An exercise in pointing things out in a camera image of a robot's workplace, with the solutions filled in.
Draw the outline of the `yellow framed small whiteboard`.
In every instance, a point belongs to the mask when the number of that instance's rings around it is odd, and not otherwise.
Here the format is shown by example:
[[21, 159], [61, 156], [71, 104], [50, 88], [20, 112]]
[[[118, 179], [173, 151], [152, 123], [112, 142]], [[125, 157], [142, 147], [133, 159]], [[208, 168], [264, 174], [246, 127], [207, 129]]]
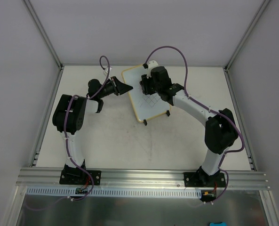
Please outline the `yellow framed small whiteboard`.
[[134, 66], [122, 71], [121, 76], [125, 84], [133, 87], [128, 96], [138, 122], [147, 121], [166, 114], [171, 110], [169, 103], [161, 100], [158, 94], [145, 95], [142, 91], [141, 76], [147, 74], [148, 70], [142, 65]]

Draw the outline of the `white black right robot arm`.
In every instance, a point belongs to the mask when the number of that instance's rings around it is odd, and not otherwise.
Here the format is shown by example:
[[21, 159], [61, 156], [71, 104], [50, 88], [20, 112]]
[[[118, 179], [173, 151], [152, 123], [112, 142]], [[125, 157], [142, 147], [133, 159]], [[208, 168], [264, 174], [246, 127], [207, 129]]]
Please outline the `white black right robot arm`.
[[185, 87], [175, 83], [169, 78], [163, 66], [151, 69], [151, 89], [161, 99], [170, 105], [180, 108], [198, 120], [205, 127], [204, 141], [207, 154], [201, 165], [199, 175], [200, 183], [210, 186], [216, 181], [216, 173], [223, 159], [223, 153], [229, 149], [238, 138], [234, 128], [232, 112], [225, 108], [222, 111], [212, 112], [192, 97], [187, 97]]

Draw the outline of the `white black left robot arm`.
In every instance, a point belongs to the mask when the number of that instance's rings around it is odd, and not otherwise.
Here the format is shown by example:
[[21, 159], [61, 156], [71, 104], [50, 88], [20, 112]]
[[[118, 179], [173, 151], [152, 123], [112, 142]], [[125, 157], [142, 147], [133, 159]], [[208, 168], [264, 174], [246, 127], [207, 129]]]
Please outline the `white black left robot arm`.
[[85, 158], [76, 143], [76, 134], [82, 128], [86, 114], [100, 113], [104, 106], [104, 97], [111, 94], [120, 96], [132, 89], [132, 86], [112, 76], [103, 84], [97, 79], [90, 80], [86, 97], [65, 94], [61, 96], [53, 114], [52, 123], [65, 141], [67, 157], [63, 170], [65, 177], [70, 176], [77, 184], [86, 181]]

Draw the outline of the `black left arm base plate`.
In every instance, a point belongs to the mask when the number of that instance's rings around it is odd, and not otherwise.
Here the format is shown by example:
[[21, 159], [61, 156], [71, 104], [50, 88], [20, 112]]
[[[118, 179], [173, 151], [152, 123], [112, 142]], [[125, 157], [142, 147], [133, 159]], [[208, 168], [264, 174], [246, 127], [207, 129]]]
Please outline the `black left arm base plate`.
[[[101, 181], [101, 174], [100, 170], [87, 170], [87, 172], [91, 175], [94, 186], [99, 186]], [[63, 169], [61, 172], [61, 176], [59, 179], [59, 184], [61, 185], [85, 185], [89, 179], [88, 184], [92, 185], [92, 181], [87, 173], [78, 169]]]

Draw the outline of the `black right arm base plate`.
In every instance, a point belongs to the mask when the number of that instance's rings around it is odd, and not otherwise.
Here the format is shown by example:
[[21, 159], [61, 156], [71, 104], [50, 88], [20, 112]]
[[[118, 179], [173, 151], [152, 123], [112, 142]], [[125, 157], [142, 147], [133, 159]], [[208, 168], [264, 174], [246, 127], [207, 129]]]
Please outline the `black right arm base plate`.
[[183, 181], [185, 187], [220, 187], [226, 186], [225, 176], [222, 172], [214, 175], [200, 174], [199, 172], [184, 172]]

